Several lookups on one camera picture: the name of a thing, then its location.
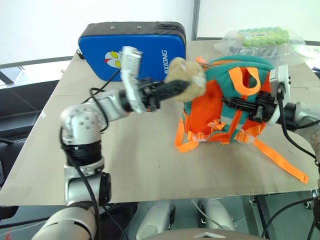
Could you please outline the silver rounded leg shell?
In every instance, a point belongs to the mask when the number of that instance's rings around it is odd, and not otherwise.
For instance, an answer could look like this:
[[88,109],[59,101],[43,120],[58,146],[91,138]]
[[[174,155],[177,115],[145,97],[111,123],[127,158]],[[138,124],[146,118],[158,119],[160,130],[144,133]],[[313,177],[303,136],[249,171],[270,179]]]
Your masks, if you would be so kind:
[[216,198],[200,199],[196,203],[199,228],[235,231],[233,219],[225,206]]
[[145,240],[170,230],[175,222],[175,215],[176,206],[170,200],[154,204],[142,220],[136,233],[136,240]]

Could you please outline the blue cartoon print case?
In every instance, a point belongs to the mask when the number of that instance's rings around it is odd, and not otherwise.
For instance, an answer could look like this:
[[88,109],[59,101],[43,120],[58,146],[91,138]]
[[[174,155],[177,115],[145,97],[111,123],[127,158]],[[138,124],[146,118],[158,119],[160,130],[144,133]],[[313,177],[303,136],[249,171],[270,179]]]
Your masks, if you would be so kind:
[[90,68],[103,81],[122,67],[124,46],[142,52],[140,80],[162,81],[174,58],[186,58],[186,33],[183,25],[174,21],[91,23],[79,37],[78,46]]

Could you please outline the beige plush toy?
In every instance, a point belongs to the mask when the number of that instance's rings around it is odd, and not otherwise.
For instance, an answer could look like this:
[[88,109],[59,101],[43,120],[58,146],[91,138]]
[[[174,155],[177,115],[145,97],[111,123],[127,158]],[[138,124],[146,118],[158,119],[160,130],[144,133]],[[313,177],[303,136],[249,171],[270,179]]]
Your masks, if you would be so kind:
[[205,73],[197,62],[175,57],[168,66],[168,73],[164,82],[167,84],[175,80],[189,83],[182,93],[173,97],[176,102],[190,102],[206,93],[207,80]]

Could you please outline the grey vertical post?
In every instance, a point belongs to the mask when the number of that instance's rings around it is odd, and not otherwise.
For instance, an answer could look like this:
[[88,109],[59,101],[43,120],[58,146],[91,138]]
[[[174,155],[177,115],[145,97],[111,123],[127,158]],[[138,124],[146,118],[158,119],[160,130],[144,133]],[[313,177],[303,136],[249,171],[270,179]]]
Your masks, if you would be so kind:
[[197,40],[201,0],[193,0],[191,40]]

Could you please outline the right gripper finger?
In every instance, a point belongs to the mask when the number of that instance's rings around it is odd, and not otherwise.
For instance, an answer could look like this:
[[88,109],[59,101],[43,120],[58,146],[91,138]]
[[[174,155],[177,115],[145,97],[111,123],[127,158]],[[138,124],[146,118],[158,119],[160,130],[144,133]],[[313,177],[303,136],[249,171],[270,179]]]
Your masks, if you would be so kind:
[[220,100],[229,107],[256,107],[255,102],[249,102],[237,97],[223,97]]
[[227,102],[226,105],[229,108],[245,111],[248,113],[255,113],[257,111],[257,105],[252,102]]

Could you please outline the clear plastic bag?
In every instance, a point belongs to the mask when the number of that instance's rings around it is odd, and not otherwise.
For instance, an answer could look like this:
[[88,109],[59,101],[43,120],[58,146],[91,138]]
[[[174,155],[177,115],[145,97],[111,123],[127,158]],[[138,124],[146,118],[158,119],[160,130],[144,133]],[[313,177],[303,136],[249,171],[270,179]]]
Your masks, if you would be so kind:
[[238,31],[229,31],[215,44],[215,48],[226,56],[254,56],[273,62],[284,62],[285,64],[303,63],[306,60],[316,58],[318,55],[318,52],[311,46],[308,46],[301,36],[290,30],[288,30],[290,36],[288,43],[261,46],[244,46],[243,42],[237,38]]

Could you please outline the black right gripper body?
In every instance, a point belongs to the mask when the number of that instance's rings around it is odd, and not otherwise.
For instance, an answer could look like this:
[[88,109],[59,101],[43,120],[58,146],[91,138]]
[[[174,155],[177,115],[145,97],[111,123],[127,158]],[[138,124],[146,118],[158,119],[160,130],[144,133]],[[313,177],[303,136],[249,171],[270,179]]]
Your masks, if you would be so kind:
[[266,123],[272,117],[275,108],[275,97],[270,92],[260,91],[256,97],[255,110],[250,114],[250,120]]

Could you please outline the metal table frame leg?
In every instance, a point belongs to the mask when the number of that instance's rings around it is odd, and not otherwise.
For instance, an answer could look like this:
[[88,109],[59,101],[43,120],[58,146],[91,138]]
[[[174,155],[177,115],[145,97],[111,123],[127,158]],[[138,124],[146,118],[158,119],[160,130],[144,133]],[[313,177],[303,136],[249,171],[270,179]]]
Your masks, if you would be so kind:
[[248,202],[251,207],[249,216],[246,218],[249,232],[260,236],[271,218],[267,197],[265,195],[249,195]]

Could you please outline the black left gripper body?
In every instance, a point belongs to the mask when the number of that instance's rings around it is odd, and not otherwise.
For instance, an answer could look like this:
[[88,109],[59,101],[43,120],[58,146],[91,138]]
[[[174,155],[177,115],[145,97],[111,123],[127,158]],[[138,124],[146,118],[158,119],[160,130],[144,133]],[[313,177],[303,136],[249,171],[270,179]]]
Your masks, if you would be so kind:
[[161,104],[156,98],[156,89],[162,84],[163,83],[159,81],[154,82],[151,78],[138,80],[139,93],[147,112],[151,113],[160,109]]

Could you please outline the grey robot torso edge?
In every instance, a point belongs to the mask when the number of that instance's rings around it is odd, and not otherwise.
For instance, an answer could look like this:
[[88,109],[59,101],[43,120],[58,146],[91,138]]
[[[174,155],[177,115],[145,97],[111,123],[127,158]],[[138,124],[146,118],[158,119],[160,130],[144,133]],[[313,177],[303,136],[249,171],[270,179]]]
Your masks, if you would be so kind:
[[233,230],[186,228],[169,231],[175,240],[264,240],[263,238]]

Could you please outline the green bubble toy pack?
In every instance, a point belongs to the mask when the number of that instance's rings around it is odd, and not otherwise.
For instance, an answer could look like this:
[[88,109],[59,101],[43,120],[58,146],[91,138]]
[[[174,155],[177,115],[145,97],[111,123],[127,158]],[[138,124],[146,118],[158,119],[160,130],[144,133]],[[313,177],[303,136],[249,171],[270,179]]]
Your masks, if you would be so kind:
[[237,32],[245,47],[281,45],[290,41],[288,30],[281,27],[247,28]]

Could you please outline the orange and teal backpack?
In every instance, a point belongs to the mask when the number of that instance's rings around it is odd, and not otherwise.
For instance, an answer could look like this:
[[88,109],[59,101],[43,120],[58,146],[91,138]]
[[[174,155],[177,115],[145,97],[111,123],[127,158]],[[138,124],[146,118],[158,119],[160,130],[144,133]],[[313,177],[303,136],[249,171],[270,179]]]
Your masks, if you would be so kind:
[[249,114],[225,105],[221,98],[241,98],[255,102],[258,94],[271,93],[270,72],[275,67],[255,56],[225,56],[200,64],[206,78],[206,91],[192,101],[184,102],[183,117],[179,120],[175,146],[185,153],[202,142],[232,141],[252,144],[280,168],[306,184],[308,175],[291,165],[285,158],[257,137],[267,123],[249,120]]

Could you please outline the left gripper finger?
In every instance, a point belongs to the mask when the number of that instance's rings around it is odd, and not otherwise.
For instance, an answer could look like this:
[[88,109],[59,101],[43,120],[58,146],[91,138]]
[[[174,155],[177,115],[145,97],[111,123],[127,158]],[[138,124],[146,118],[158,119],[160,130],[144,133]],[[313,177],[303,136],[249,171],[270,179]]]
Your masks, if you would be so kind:
[[187,95],[185,94],[185,86],[169,86],[160,90],[160,100],[164,101],[167,99],[174,98],[177,102],[188,101]]
[[160,93],[182,93],[190,85],[189,81],[185,80],[173,80],[167,83],[162,84],[159,87]]

